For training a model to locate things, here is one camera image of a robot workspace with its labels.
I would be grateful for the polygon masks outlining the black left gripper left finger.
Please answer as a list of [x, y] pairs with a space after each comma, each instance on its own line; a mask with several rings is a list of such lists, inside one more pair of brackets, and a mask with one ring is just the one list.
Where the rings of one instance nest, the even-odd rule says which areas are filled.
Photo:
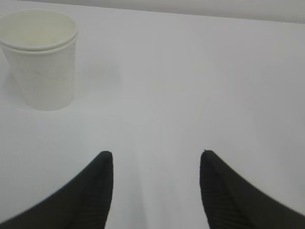
[[99, 153], [75, 178], [2, 229], [103, 229], [113, 192], [113, 157]]

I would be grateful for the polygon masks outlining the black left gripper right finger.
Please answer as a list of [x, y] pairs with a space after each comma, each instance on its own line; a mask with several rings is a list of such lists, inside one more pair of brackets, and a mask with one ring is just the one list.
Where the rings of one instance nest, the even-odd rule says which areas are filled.
[[269, 197], [214, 151], [200, 160], [200, 189], [211, 229], [303, 229], [305, 217]]

